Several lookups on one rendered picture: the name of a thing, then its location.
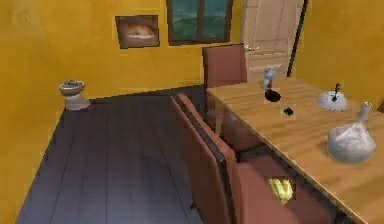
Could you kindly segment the yellow banana bunch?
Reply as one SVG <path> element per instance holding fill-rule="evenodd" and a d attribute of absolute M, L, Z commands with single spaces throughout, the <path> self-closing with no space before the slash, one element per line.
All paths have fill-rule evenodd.
<path fill-rule="evenodd" d="M 274 195 L 285 205 L 293 196 L 293 188 L 288 180 L 269 179 L 269 186 Z"/>

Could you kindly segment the beige room door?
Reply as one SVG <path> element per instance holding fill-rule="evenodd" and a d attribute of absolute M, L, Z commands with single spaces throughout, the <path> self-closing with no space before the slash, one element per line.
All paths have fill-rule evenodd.
<path fill-rule="evenodd" d="M 291 59 L 304 0 L 244 0 L 242 42 L 260 47 L 245 52 L 249 81 L 260 81 L 266 68 L 285 76 Z"/>

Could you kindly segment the framed orange picture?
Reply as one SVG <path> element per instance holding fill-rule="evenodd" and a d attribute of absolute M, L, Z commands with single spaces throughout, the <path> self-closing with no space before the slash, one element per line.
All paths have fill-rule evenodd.
<path fill-rule="evenodd" d="M 115 22 L 121 49 L 160 45 L 157 15 L 116 16 Z"/>

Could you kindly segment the beige plant pot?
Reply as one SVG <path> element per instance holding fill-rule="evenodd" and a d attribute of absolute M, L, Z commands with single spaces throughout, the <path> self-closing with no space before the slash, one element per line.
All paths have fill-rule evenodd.
<path fill-rule="evenodd" d="M 90 100 L 81 94 L 84 87 L 85 83 L 78 80 L 67 80 L 59 85 L 59 91 L 64 97 L 67 110 L 79 111 L 90 106 Z"/>

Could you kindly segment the dark red bowl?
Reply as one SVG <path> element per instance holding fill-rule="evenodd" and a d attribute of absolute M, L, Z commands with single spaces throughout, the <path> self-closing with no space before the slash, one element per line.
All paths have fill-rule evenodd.
<path fill-rule="evenodd" d="M 281 99 L 281 95 L 272 89 L 266 90 L 264 96 L 270 102 L 278 102 Z"/>

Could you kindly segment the wooden dining table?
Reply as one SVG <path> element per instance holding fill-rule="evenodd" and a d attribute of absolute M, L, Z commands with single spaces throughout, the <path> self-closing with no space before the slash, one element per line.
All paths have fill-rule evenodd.
<path fill-rule="evenodd" d="M 366 128 L 376 143 L 376 151 L 365 162 L 346 164 L 327 152 L 329 131 L 353 122 L 360 106 L 350 102 L 343 112 L 321 108 L 322 91 L 289 77 L 273 81 L 281 99 L 265 99 L 258 82 L 209 88 L 214 98 L 216 120 L 227 109 L 247 125 L 276 154 L 300 173 L 356 224 L 384 224 L 384 113 L 373 111 Z M 287 107 L 293 116 L 281 111 Z"/>

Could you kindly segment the black fork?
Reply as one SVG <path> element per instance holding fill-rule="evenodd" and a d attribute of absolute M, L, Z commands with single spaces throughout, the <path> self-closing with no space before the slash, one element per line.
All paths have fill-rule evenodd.
<path fill-rule="evenodd" d="M 335 84 L 335 89 L 334 89 L 334 95 L 333 95 L 333 97 L 332 97 L 332 102 L 336 102 L 337 101 L 337 94 L 338 94 L 338 92 L 339 92 L 339 90 L 340 90 L 340 86 L 341 86 L 341 84 L 340 83 L 336 83 Z"/>

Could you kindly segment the dark framed window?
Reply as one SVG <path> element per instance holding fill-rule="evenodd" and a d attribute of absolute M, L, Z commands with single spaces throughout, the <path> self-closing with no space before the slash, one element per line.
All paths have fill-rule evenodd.
<path fill-rule="evenodd" d="M 230 40 L 233 0 L 166 0 L 171 46 Z"/>

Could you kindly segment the brown dining chair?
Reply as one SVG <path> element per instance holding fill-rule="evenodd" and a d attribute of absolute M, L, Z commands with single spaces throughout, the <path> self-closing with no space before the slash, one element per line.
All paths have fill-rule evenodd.
<path fill-rule="evenodd" d="M 205 47 L 202 55 L 206 88 L 247 82 L 243 44 Z M 220 136 L 236 153 L 245 152 L 263 144 L 227 109 L 223 113 Z"/>
<path fill-rule="evenodd" d="M 193 203 L 204 224 L 332 224 L 315 192 L 282 161 L 262 153 L 238 163 L 184 94 L 171 98 L 187 163 Z M 292 198 L 283 205 L 268 180 L 288 180 Z"/>

